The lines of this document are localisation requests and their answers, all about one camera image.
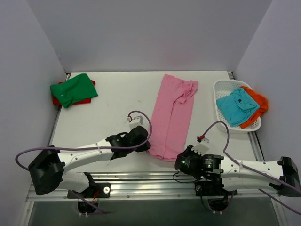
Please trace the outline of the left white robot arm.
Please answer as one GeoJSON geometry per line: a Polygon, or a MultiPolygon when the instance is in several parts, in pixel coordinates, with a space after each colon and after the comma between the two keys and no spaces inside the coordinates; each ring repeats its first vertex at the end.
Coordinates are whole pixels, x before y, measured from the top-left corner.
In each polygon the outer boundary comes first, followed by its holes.
{"type": "Polygon", "coordinates": [[[59,188],[73,190],[83,197],[92,196],[96,185],[91,174],[75,173],[73,169],[97,161],[123,158],[132,152],[145,152],[151,147],[148,137],[148,131],[137,126],[129,132],[111,135],[81,148],[64,150],[50,146],[42,150],[28,166],[36,195],[59,188]]]}

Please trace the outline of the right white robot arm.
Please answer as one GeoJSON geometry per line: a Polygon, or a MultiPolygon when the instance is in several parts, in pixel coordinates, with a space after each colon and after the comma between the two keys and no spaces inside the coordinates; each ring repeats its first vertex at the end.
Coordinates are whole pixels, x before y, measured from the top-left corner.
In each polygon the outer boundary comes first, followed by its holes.
{"type": "Polygon", "coordinates": [[[232,160],[202,155],[189,145],[177,156],[174,168],[194,177],[197,196],[237,195],[239,189],[271,190],[285,197],[301,195],[298,170],[289,157],[278,161],[232,160]]]}

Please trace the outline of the pink t-shirt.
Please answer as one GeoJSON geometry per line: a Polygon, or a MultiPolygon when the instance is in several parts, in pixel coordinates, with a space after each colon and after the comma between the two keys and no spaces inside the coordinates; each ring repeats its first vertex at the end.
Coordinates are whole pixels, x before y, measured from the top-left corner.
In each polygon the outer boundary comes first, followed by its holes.
{"type": "Polygon", "coordinates": [[[175,161],[183,152],[197,90],[197,81],[164,75],[151,117],[148,154],[164,161],[175,161]]]}

